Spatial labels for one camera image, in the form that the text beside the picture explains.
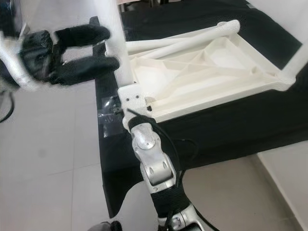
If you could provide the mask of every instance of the black cloth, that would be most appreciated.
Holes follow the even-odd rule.
[[[244,0],[188,0],[122,14],[127,40],[160,39],[232,19],[241,23],[240,36],[278,68],[283,68],[301,45],[263,12],[250,9]],[[192,146],[176,143],[182,169],[308,140],[307,75],[305,66],[286,92],[270,90],[160,123],[170,137],[192,139],[199,145],[198,156],[190,162]],[[106,109],[107,99],[119,103],[114,77],[97,79],[96,94],[99,114]],[[131,137],[122,129],[121,115],[99,117],[99,136],[103,186],[113,217],[127,191],[142,177]]]

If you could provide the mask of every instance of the white rod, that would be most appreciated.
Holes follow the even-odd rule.
[[[308,62],[308,41],[306,41],[284,67],[281,74],[294,78]]]
[[[185,49],[189,49],[198,45],[201,45],[207,41],[236,34],[240,31],[240,22],[238,20],[232,20],[226,23],[219,23],[216,28],[208,30],[200,35],[196,35],[191,38],[187,38],[182,42],[175,43],[173,45],[161,48],[157,51],[151,52],[142,56],[142,58],[158,59],[169,54],[173,54]]]
[[[120,67],[115,71],[118,87],[133,84],[134,78],[116,0],[94,0],[94,4],[100,24],[111,33],[110,38],[105,43],[106,55],[115,56],[120,61]]]
[[[138,52],[144,50],[153,50],[156,48],[170,46],[174,43],[181,42],[186,38],[166,38],[166,39],[153,39],[142,41],[129,41],[126,42],[128,52]]]

